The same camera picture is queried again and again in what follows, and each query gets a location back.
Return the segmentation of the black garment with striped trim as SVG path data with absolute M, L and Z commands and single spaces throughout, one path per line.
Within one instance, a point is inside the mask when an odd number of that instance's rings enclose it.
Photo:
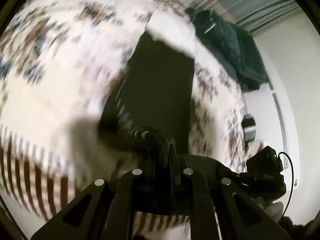
M 189 153 L 194 61 L 144 33 L 129 59 L 128 74 L 108 98 L 98 131 L 110 146 L 133 154 L 142 183 L 133 184 L 135 208 L 157 215 L 187 215 L 194 208 L 189 167 L 214 189 L 230 169 Z

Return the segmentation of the dark green folded clothing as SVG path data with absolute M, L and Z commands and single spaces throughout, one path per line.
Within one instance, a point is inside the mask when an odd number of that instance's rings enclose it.
M 242 90 L 259 90 L 261 85 L 269 83 L 259 49 L 248 31 L 224 20 L 213 10 L 187 8 L 185 12 L 202 44 Z

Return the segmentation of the black white striped sock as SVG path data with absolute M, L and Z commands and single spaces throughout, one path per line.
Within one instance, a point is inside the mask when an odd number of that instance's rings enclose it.
M 253 115 L 246 114 L 241 121 L 241 127 L 244 133 L 244 141 L 253 141 L 256 135 L 256 123 Z

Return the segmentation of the floral white bed sheet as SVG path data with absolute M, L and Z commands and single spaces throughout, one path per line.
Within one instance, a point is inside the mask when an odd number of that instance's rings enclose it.
M 192 57 L 188 152 L 246 171 L 241 88 L 179 0 L 27 0 L 1 36 L 1 195 L 30 238 L 96 178 L 136 168 L 98 139 L 103 107 L 150 31 Z

